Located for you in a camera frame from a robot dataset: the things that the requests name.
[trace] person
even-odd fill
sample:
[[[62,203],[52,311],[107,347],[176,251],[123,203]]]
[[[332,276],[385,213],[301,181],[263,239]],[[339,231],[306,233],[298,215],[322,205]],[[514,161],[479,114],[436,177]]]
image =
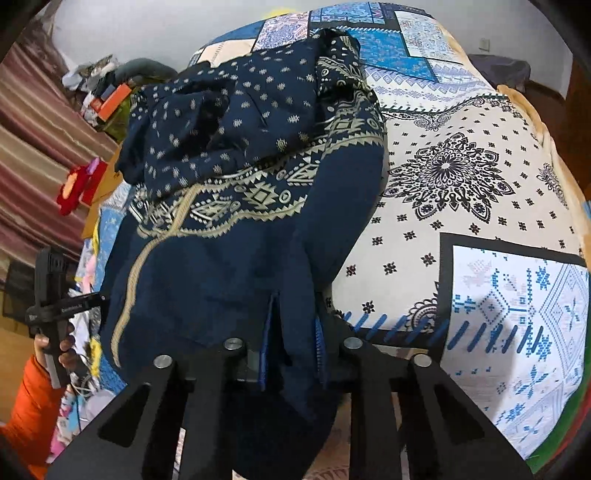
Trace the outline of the person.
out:
[[[73,331],[74,327],[70,324],[68,333]],[[72,349],[74,343],[72,335],[60,343],[64,353],[60,355],[59,361],[68,370],[74,370],[78,362],[78,355]],[[55,390],[51,386],[43,352],[43,348],[49,345],[49,339],[44,335],[36,335],[33,345],[34,354],[25,365],[11,418],[6,426],[0,427],[0,435],[4,436],[20,461],[27,465],[33,477],[43,480],[65,388]]]

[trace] navy blue fabric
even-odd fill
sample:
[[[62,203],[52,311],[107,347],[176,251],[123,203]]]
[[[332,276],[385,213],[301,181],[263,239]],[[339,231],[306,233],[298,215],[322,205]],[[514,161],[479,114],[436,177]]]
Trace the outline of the navy blue fabric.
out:
[[[324,30],[207,72],[194,67],[134,99],[118,166],[145,185],[124,220],[137,232],[118,237],[128,247],[109,260],[119,271],[106,275],[103,351],[125,380],[157,355],[179,358],[233,336],[263,353],[265,391],[235,393],[225,412],[232,466],[249,480],[301,479],[339,401],[319,381],[315,293],[365,227],[384,160],[383,120],[358,60],[352,37]],[[145,119],[154,111],[155,128]]]

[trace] hand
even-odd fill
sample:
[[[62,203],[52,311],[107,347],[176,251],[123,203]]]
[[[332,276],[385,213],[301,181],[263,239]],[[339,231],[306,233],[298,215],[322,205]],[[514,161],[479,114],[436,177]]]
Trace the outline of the hand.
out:
[[[71,323],[68,324],[67,331],[68,333],[74,331],[74,326]],[[72,335],[68,335],[60,342],[60,350],[65,353],[60,355],[59,361],[68,370],[74,370],[78,363],[78,355],[72,349],[75,343],[76,340]],[[35,335],[33,345],[35,347],[35,358],[37,359],[37,362],[47,370],[47,362],[45,360],[45,352],[43,349],[49,345],[49,338],[41,334]]]

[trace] bed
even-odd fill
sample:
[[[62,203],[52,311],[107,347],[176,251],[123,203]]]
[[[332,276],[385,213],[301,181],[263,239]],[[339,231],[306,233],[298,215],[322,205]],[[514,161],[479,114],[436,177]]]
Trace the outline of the bed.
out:
[[[383,196],[326,306],[373,343],[428,351],[538,471],[589,385],[582,194],[527,100],[491,88],[420,9],[357,2],[261,20],[203,46],[189,66],[322,28],[360,42],[389,152]],[[141,219],[142,202],[124,184],[101,207],[95,290],[126,207]],[[103,387],[118,393],[124,383],[95,361]],[[345,410],[311,478],[348,476]]]

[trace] red stuffed toy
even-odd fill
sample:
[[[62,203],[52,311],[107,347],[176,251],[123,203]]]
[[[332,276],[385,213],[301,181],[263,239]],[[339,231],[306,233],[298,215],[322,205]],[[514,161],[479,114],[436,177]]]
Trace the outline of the red stuffed toy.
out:
[[[80,202],[90,206],[106,169],[107,164],[100,158],[95,158],[85,167],[71,169],[56,199],[60,214],[69,215],[78,208]]]

